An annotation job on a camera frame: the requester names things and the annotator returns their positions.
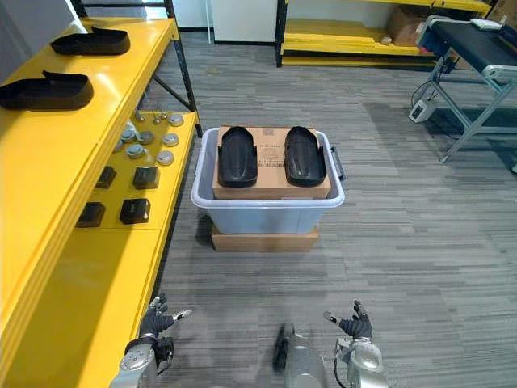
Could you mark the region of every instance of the white device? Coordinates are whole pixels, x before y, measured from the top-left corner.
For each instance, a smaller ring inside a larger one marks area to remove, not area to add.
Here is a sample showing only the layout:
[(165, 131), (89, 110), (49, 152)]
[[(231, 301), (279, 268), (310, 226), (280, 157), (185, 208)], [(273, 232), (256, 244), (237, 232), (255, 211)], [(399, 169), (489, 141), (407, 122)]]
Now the white device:
[(410, 113), (411, 121), (415, 123), (422, 123), (428, 120), (436, 109), (436, 104), (429, 99), (420, 99), (413, 106)]
[(492, 20), (484, 20), (484, 19), (470, 19), (470, 23), (479, 28), (480, 30), (493, 30), (498, 31), (502, 28), (502, 24), (498, 22), (494, 22)]

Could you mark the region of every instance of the bin handle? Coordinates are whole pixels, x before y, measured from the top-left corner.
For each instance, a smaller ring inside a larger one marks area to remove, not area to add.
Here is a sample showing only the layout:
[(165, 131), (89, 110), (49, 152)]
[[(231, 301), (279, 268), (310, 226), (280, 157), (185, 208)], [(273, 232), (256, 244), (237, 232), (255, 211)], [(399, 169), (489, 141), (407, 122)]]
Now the bin handle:
[(339, 168), (339, 180), (343, 181), (347, 179), (347, 175), (345, 174), (345, 169), (343, 168), (343, 165), (341, 164), (341, 159), (339, 158), (338, 150), (336, 150), (336, 147), (331, 146), (330, 150), (332, 151), (332, 154), (335, 156), (335, 160), (337, 161), (337, 165)]

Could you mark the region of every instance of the round metal part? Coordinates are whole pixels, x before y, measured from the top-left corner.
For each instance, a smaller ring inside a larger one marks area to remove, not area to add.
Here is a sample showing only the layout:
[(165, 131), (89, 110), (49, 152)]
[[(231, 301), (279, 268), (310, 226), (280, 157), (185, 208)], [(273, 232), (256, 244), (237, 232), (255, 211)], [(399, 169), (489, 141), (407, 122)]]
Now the round metal part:
[(354, 355), (357, 363), (365, 369), (377, 369), (380, 366), (379, 355), (374, 348), (357, 347)]
[(119, 152), (120, 150), (122, 150), (123, 146), (124, 146), (124, 142), (121, 140), (118, 140), (118, 142), (115, 145), (115, 148), (113, 149), (113, 153)]
[(142, 131), (138, 133), (137, 140), (140, 144), (151, 144), (154, 140), (154, 135), (151, 131)]
[(136, 111), (135, 112), (135, 119), (139, 122), (139, 123), (143, 123), (145, 121), (145, 117), (143, 117), (143, 115), (139, 112), (139, 111)]
[(132, 141), (135, 141), (136, 138), (137, 135), (135, 134), (135, 131), (131, 129), (125, 129), (122, 131), (122, 136), (120, 137), (124, 143), (131, 143)]
[(170, 151), (160, 151), (156, 155), (156, 161), (162, 166), (169, 166), (174, 161), (174, 154)]
[(183, 124), (183, 116), (182, 115), (172, 115), (167, 119), (167, 122), (173, 127), (179, 127)]
[(139, 369), (147, 364), (150, 358), (153, 356), (152, 349), (149, 349), (149, 345), (142, 344), (133, 346), (128, 350), (122, 361), (120, 362), (120, 368), (122, 370), (134, 370)]
[(175, 133), (168, 133), (163, 137), (162, 141), (167, 147), (174, 147), (179, 143), (178, 135)]
[(142, 147), (140, 144), (133, 144), (133, 145), (130, 145), (128, 148), (126, 148), (126, 154), (131, 159), (139, 158), (144, 153), (145, 153), (144, 147)]

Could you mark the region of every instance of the gray carpet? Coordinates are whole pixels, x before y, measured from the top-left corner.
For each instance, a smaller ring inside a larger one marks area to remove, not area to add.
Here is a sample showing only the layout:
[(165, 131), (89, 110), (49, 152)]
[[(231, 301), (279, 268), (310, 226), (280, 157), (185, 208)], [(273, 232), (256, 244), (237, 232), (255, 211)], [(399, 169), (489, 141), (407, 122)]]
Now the gray carpet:
[[(289, 321), (320, 350), (337, 386), (340, 333), (322, 312), (347, 316), (358, 298), (391, 386), (517, 386), (517, 179), (508, 171), (516, 137), (475, 137), (442, 165), (455, 123), (407, 119), (426, 73), (276, 69), (272, 47), (209, 46), (197, 32), (183, 33), (183, 44), (205, 129), (314, 126), (339, 150), (347, 198), (322, 218), (310, 253), (217, 253), (209, 218), (190, 201), (198, 140), (156, 287), (172, 310), (195, 314), (171, 329), (176, 355), (160, 385), (282, 386), (271, 350)], [(172, 48), (158, 73), (181, 85)], [(492, 98), (482, 86), (451, 88), (470, 108)], [(158, 102), (179, 108), (152, 85), (149, 103)]]

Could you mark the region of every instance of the white cabinet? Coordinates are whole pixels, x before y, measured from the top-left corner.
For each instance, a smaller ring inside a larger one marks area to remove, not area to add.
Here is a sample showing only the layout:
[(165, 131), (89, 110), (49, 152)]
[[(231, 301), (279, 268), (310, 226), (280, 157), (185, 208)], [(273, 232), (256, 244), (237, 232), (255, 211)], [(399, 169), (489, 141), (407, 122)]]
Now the white cabinet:
[(274, 42), (276, 0), (211, 0), (216, 41)]

